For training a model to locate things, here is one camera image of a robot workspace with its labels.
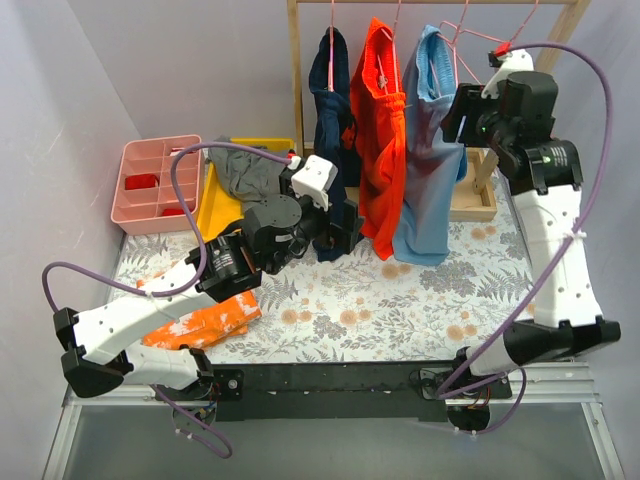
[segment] wooden base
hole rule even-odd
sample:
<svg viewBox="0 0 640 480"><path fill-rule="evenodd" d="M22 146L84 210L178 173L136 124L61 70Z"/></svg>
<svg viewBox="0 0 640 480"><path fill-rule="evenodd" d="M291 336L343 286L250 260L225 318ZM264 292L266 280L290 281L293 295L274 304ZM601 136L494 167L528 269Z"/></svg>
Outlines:
<svg viewBox="0 0 640 480"><path fill-rule="evenodd" d="M304 154L305 156L313 155L313 149L305 146ZM485 183L481 193L474 192L477 172L485 161L484 151L480 148L468 148L467 160L467 176L453 190L449 219L452 222L490 222L498 212L491 179ZM349 200L359 203L358 187L347 187L346 191Z"/></svg>

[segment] yellow bin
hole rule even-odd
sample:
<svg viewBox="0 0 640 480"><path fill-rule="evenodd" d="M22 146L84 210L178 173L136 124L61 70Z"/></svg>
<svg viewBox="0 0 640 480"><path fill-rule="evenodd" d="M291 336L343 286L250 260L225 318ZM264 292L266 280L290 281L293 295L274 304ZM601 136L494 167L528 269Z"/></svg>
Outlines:
<svg viewBox="0 0 640 480"><path fill-rule="evenodd" d="M272 152L293 148L293 140L290 138L232 138L231 141L249 147L263 147ZM209 165L197 220L198 229L204 241L213 240L227 225L240 218L242 218L242 202L230 197L220 187L216 169L213 164Z"/></svg>

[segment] robotic arm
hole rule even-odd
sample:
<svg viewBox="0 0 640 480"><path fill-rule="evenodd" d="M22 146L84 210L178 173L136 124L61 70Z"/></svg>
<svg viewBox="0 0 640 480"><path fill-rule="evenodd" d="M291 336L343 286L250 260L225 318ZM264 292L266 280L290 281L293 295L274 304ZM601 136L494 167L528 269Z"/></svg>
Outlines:
<svg viewBox="0 0 640 480"><path fill-rule="evenodd" d="M620 338L619 324L603 319L593 294L585 235L572 232L583 179L576 147L551 136L558 86L551 75L533 71L525 50L501 57L490 54L489 59L498 71L486 86L458 87L442 122L444 140L489 147L497 154L522 221L534 282L566 236L575 239L537 294L534 318L515 322L471 363L454 388L531 362L585 353ZM454 365L478 348L460 350Z"/></svg>
<svg viewBox="0 0 640 480"><path fill-rule="evenodd" d="M262 272L278 273L304 255L312 240L331 242L346 253L353 250L363 224L357 205L345 201L341 225L329 220L326 192L336 167L314 155L293 166L280 176L282 194L266 198L206 243L206 267L193 287L172 297L127 295L93 310L63 308L54 314L56 335L65 349L63 372L79 397L101 395L121 384L189 390L218 383L201 350L146 347L140 338L173 319L260 286ZM196 248L144 289L184 285L200 261Z"/></svg>

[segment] orange pants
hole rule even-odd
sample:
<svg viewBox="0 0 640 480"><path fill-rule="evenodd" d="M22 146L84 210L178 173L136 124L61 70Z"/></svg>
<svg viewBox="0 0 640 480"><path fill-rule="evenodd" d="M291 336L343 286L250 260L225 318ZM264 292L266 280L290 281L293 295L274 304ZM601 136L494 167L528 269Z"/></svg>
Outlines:
<svg viewBox="0 0 640 480"><path fill-rule="evenodd" d="M358 127L356 149L362 157L362 234L373 238L373 249L383 260L393 255L393 234L402 213L407 173L406 99L402 80L394 80L393 49L385 32L391 36L391 29L374 18L351 80L351 106ZM381 75L387 80L386 90Z"/></svg>

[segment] gray floor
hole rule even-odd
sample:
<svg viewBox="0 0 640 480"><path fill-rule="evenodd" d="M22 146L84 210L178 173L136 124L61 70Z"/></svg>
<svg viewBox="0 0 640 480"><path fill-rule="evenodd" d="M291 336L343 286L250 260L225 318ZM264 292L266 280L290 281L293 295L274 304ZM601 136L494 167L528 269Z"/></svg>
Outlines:
<svg viewBox="0 0 640 480"><path fill-rule="evenodd" d="M166 407L83 407L65 478L603 478L579 404L521 406L504 428L477 439L411 419L218 426L234 443L230 460L176 436Z"/></svg>

